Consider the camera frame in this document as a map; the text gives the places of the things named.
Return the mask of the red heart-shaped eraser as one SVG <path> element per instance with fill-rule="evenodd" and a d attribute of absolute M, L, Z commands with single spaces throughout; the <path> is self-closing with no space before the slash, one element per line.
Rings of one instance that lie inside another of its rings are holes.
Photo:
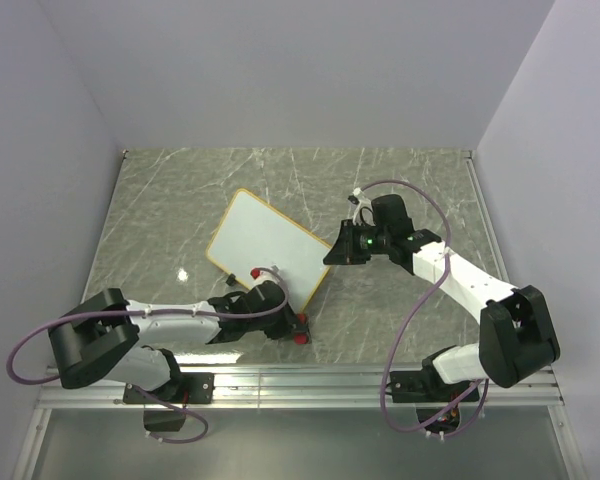
<path fill-rule="evenodd" d="M 297 345 L 306 345 L 311 342 L 309 320 L 305 314 L 296 315 L 296 323 L 293 330 L 293 341 Z"/>

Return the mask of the yellow framed whiteboard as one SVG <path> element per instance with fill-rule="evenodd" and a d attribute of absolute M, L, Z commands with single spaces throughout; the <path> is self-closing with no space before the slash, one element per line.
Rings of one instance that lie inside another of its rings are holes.
<path fill-rule="evenodd" d="M 238 189 L 206 249 L 207 259 L 246 288 L 251 271 L 276 267 L 287 284 L 290 305 L 306 309 L 329 271 L 324 240 L 247 189 Z"/>

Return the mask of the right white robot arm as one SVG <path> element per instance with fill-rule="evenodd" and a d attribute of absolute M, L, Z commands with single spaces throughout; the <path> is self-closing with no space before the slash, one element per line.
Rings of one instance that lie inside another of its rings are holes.
<path fill-rule="evenodd" d="M 356 207 L 354 215 L 342 221 L 324 264 L 362 265 L 383 255 L 438 286 L 479 326 L 476 343 L 449 347 L 424 361 L 421 386 L 428 397 L 444 399 L 457 384 L 473 380 L 489 379 L 510 388 L 559 359 L 550 312 L 537 288 L 498 280 L 459 256 L 438 235 L 416 229 L 397 194 L 370 200 L 355 190 L 349 200 Z"/>

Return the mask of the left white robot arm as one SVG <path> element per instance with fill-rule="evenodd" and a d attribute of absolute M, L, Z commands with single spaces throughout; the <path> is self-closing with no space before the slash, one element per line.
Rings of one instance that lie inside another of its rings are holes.
<path fill-rule="evenodd" d="M 168 346 L 189 341 L 219 345 L 262 332 L 270 340 L 310 340 L 308 320 L 267 277 L 246 292 L 233 291 L 190 305 L 150 305 L 109 288 L 66 314 L 48 336 L 63 388 L 100 380 L 138 386 L 160 402 L 184 392 L 185 376 Z"/>

